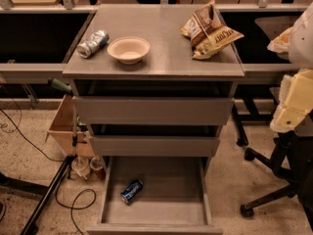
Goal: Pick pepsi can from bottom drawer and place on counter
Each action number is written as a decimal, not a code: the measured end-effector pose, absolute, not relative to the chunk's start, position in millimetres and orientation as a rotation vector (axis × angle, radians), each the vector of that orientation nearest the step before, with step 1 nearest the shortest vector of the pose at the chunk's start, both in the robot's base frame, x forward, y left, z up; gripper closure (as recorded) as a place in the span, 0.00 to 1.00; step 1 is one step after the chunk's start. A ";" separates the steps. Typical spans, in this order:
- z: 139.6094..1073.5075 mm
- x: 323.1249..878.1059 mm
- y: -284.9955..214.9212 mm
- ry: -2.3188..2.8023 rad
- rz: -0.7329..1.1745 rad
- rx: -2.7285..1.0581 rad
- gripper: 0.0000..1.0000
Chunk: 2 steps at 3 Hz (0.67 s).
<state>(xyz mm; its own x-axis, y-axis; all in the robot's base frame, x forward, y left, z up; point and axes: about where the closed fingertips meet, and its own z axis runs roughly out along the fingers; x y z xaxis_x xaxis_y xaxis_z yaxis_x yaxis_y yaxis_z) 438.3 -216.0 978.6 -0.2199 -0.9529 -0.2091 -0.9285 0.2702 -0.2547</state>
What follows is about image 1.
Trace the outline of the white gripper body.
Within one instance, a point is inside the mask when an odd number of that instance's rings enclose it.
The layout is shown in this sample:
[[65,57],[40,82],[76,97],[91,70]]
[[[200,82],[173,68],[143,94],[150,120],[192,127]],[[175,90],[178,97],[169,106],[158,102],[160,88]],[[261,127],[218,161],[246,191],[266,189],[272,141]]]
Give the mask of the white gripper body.
[[270,128],[280,133],[295,130],[312,110],[313,70],[300,70],[294,76],[285,75]]

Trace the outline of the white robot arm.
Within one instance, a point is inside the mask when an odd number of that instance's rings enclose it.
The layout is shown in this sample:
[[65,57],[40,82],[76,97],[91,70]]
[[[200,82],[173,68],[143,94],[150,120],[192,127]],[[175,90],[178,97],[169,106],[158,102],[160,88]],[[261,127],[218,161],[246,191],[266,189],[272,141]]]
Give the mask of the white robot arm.
[[290,62],[299,68],[294,76],[283,77],[279,105],[270,123],[273,131],[286,133],[294,130],[313,110],[313,3],[267,49],[286,52]]

